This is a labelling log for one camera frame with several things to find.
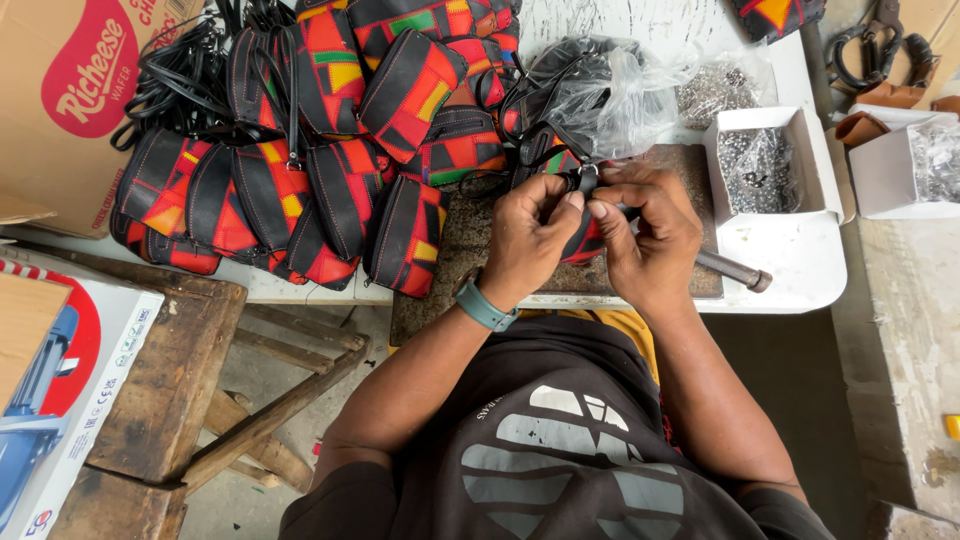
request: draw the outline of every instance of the white cardboard box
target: white cardboard box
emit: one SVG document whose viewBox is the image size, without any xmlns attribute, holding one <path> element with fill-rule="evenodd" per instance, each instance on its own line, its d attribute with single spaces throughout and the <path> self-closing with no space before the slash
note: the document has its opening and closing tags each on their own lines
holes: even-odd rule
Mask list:
<svg viewBox="0 0 960 540">
<path fill-rule="evenodd" d="M 730 194 L 720 174 L 717 136 L 720 132 L 756 128 L 786 129 L 794 146 L 793 166 L 797 167 L 804 192 L 800 208 L 793 213 L 737 213 L 731 207 Z M 724 110 L 704 133 L 713 212 L 717 227 L 781 227 L 806 221 L 811 216 L 832 212 L 843 223 L 843 205 L 833 176 L 833 165 L 820 120 L 809 108 L 766 107 L 763 109 Z"/>
<path fill-rule="evenodd" d="M 956 125 L 938 116 L 923 124 Z M 850 167 L 860 215 L 870 219 L 934 219 L 960 217 L 960 204 L 920 200 L 913 176 L 909 126 L 850 150 Z"/>
<path fill-rule="evenodd" d="M 0 404 L 0 540 L 42 540 L 57 520 L 163 295 L 7 245 L 0 246 L 0 272 L 72 288 L 48 336 L 45 350 L 55 353 L 37 355 L 24 376 L 31 383 L 18 388 L 8 404 Z"/>
</svg>

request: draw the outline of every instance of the clear plastic bag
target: clear plastic bag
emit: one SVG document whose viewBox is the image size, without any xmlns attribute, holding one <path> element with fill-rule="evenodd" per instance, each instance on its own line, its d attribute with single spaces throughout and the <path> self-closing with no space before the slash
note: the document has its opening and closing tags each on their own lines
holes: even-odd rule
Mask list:
<svg viewBox="0 0 960 540">
<path fill-rule="evenodd" d="M 551 73 L 568 69 L 543 119 L 587 139 L 594 158 L 614 160 L 643 154 L 676 125 L 675 86 L 697 72 L 700 49 L 686 46 L 663 62 L 636 41 L 587 36 L 568 37 L 541 57 L 548 60 L 534 63 L 531 78 L 546 82 Z"/>
<path fill-rule="evenodd" d="M 920 200 L 960 203 L 960 123 L 909 126 L 907 137 Z"/>
<path fill-rule="evenodd" d="M 777 85 L 766 41 L 705 60 L 697 75 L 677 88 L 684 125 L 703 130 L 723 110 L 755 109 L 777 104 Z"/>
<path fill-rule="evenodd" d="M 735 213 L 791 213 L 804 198 L 783 128 L 720 132 L 720 172 Z"/>
</svg>

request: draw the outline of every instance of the hand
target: hand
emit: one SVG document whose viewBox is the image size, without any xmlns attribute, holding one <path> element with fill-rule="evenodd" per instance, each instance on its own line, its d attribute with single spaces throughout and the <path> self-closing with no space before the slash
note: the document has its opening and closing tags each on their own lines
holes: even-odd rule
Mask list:
<svg viewBox="0 0 960 540">
<path fill-rule="evenodd" d="M 560 263 L 584 211 L 584 194 L 565 192 L 564 179 L 538 173 L 497 200 L 490 256 L 477 284 L 497 309 L 513 309 L 549 280 Z"/>
<path fill-rule="evenodd" d="M 601 169 L 609 187 L 588 203 L 607 242 L 610 282 L 648 323 L 668 322 L 693 305 L 688 287 L 703 223 L 673 171 L 615 161 Z M 639 233 L 615 204 L 640 208 Z"/>
</svg>

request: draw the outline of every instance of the fingernail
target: fingernail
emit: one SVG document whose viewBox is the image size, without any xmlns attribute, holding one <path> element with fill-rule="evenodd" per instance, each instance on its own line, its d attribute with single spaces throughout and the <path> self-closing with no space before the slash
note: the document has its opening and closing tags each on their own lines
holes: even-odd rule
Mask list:
<svg viewBox="0 0 960 540">
<path fill-rule="evenodd" d="M 604 204 L 600 201 L 590 201 L 587 203 L 587 205 L 590 207 L 590 211 L 593 212 L 595 217 L 600 219 L 607 217 L 607 207 L 604 206 Z"/>
<path fill-rule="evenodd" d="M 571 191 L 566 194 L 568 203 L 577 207 L 577 210 L 583 211 L 584 209 L 584 194 L 580 191 Z"/>
</svg>

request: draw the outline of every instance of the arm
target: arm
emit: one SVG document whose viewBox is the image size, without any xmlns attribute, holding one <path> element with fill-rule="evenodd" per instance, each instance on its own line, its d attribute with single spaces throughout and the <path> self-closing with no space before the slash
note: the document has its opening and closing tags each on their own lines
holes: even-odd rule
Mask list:
<svg viewBox="0 0 960 540">
<path fill-rule="evenodd" d="M 589 208 L 607 242 L 611 283 L 656 337 L 663 401 L 704 470 L 734 480 L 734 495 L 773 487 L 806 502 L 790 456 L 763 410 L 707 332 L 687 290 L 703 225 L 680 178 L 640 164 L 603 170 L 610 187 Z M 641 208 L 635 236 L 614 204 Z"/>
<path fill-rule="evenodd" d="M 512 309 L 550 278 L 580 226 L 583 194 L 564 195 L 565 190 L 560 177 L 535 175 L 497 201 L 490 256 L 477 288 L 501 311 Z M 353 461 L 390 469 L 391 454 L 433 417 L 488 335 L 486 327 L 454 305 L 387 358 L 327 428 L 311 491 Z"/>
</svg>

